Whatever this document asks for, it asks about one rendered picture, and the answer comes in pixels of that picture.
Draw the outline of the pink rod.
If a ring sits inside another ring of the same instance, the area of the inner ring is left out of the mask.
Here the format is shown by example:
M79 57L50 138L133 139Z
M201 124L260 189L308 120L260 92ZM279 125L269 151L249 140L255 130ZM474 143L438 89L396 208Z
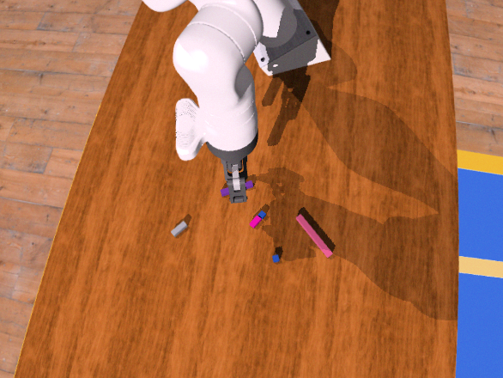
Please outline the pink rod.
M324 255L329 258L332 255L332 251L324 244L321 238L317 235L317 233L313 230L313 228L309 225L306 219L300 214L296 217L296 220L302 226L302 228L310 235L313 241L317 244L320 250L324 253Z

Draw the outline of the small magenta block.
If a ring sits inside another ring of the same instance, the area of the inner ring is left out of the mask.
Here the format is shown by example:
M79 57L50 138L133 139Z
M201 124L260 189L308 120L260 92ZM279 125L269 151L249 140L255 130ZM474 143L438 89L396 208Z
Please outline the small magenta block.
M256 216L251 222L250 225L255 228L261 222L261 218Z

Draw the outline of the grey rod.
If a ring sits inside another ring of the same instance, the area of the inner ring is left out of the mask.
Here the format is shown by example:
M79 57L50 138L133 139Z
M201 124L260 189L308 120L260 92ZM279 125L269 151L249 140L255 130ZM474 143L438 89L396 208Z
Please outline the grey rod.
M180 234L186 228L187 228L187 224L183 221L175 229L173 229L171 231L171 233L173 234L174 237L176 237L178 234Z

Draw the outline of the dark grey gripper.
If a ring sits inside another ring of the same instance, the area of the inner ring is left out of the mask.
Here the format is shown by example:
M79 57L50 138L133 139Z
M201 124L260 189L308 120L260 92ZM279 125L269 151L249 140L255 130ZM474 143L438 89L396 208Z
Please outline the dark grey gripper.
M237 150L227 151L217 149L208 141L206 142L209 151L218 158L221 158L221 164L224 168L225 181L227 182L229 190L229 201L231 201L231 204L247 202L245 191L245 183L247 179L246 162L248 161L247 156L255 149L257 142L258 132L248 145L246 145L242 149ZM242 168L244 168L244 170L239 173ZM232 174L230 174L228 171L232 172Z

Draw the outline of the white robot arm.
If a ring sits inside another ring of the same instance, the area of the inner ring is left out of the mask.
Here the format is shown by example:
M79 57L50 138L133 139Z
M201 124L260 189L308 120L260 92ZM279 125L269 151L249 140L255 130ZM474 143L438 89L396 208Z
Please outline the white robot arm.
M184 98L176 105L176 150L184 161L194 159L207 141L229 151L254 139L255 84L245 63L258 43L281 46L297 28L288 0L189 1L198 12L173 48L174 67L199 104Z

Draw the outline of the purple rod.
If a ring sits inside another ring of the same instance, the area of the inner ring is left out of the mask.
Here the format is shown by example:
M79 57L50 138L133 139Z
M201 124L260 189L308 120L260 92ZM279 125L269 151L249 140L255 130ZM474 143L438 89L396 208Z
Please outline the purple rod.
M251 180L250 180L250 181L247 181L247 182L245 183L245 187L246 187L246 189L252 188L252 187L253 187L252 181L251 181ZM221 195L222 195L222 196L227 196L227 195L229 195L229 190L228 190L228 188L221 189Z

